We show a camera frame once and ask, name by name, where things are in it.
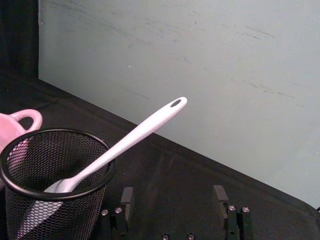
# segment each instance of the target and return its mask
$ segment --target screw head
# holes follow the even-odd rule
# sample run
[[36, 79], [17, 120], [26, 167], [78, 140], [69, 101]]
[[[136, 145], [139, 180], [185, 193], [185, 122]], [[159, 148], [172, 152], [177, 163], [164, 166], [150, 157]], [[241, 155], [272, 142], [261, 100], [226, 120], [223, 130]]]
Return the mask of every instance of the screw head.
[[229, 209], [230, 211], [234, 211], [234, 210], [236, 210], [236, 207], [233, 206], [233, 205], [229, 205], [229, 206], [228, 206], [228, 209]]
[[102, 216], [105, 216], [105, 215], [107, 215], [108, 213], [109, 213], [109, 212], [108, 212], [107, 209], [104, 209], [104, 210], [101, 211], [101, 215], [102, 215]]
[[168, 234], [163, 234], [162, 237], [161, 237], [162, 240], [169, 240], [170, 237]]
[[121, 207], [117, 207], [116, 209], [115, 209], [115, 213], [116, 214], [119, 214], [119, 213], [121, 213], [122, 212], [122, 208]]
[[188, 240], [195, 240], [196, 236], [193, 233], [189, 233], [188, 236], [187, 236], [187, 239]]
[[249, 213], [250, 212], [250, 208], [248, 208], [247, 206], [244, 206], [242, 208], [242, 211], [245, 212], [245, 213]]

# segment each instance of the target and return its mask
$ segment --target pink ceramic cup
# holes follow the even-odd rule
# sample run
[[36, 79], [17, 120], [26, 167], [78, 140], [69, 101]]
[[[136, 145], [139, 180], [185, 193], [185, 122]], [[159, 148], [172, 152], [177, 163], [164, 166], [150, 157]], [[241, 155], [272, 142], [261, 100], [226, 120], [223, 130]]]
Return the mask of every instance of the pink ceramic cup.
[[[32, 118], [33, 123], [29, 129], [24, 129], [19, 121], [24, 118]], [[42, 116], [40, 112], [33, 109], [17, 111], [10, 115], [0, 113], [0, 154], [2, 150], [17, 137], [38, 130], [42, 125]], [[0, 179], [0, 191], [4, 188], [4, 183]]]

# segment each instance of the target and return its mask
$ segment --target black table surface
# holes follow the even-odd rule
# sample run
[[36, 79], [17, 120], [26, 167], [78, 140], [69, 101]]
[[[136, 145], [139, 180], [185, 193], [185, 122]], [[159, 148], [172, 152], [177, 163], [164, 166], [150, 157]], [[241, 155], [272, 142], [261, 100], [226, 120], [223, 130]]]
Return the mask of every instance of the black table surface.
[[[42, 128], [80, 129], [109, 146], [136, 126], [39, 79], [0, 70], [0, 113], [28, 108], [41, 112]], [[255, 239], [320, 239], [320, 213], [310, 205], [156, 134], [117, 158], [105, 200], [115, 208], [123, 188], [134, 187], [132, 239], [157, 240], [168, 233], [181, 240], [192, 232], [197, 240], [217, 240], [224, 232], [212, 204], [213, 185], [225, 188], [230, 203], [250, 207]]]

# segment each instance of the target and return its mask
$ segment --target black bracket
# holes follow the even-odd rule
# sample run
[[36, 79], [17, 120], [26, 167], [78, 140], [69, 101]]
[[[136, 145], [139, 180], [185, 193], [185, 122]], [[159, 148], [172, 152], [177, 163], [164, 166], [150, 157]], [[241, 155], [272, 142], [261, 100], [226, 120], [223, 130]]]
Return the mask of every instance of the black bracket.
[[135, 199], [134, 188], [126, 187], [122, 192], [119, 206], [113, 211], [102, 209], [99, 216], [99, 240], [128, 240], [130, 219], [133, 214]]
[[221, 185], [213, 186], [212, 203], [225, 230], [226, 240], [254, 240], [251, 210], [247, 206], [237, 209], [228, 203], [226, 191]]

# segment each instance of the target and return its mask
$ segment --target black fabric backdrop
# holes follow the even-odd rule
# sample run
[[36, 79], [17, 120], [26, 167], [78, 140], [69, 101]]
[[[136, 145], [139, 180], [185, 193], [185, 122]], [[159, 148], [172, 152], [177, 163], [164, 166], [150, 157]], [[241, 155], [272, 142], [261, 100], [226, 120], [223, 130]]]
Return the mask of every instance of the black fabric backdrop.
[[0, 66], [38, 77], [38, 0], [0, 0]]
[[[109, 146], [135, 127], [41, 80], [0, 70], [0, 113], [27, 108], [41, 112], [43, 128], [80, 129]], [[213, 185], [224, 186], [231, 204], [250, 207], [256, 240], [320, 239], [320, 213], [313, 207], [156, 134], [118, 157], [103, 204], [112, 211], [123, 188], [134, 187], [129, 232], [133, 240], [157, 240], [162, 233], [170, 234], [171, 240], [183, 240], [189, 232], [197, 240], [221, 240]], [[0, 234], [5, 231], [4, 202], [2, 191]], [[92, 240], [101, 239], [94, 236]]]

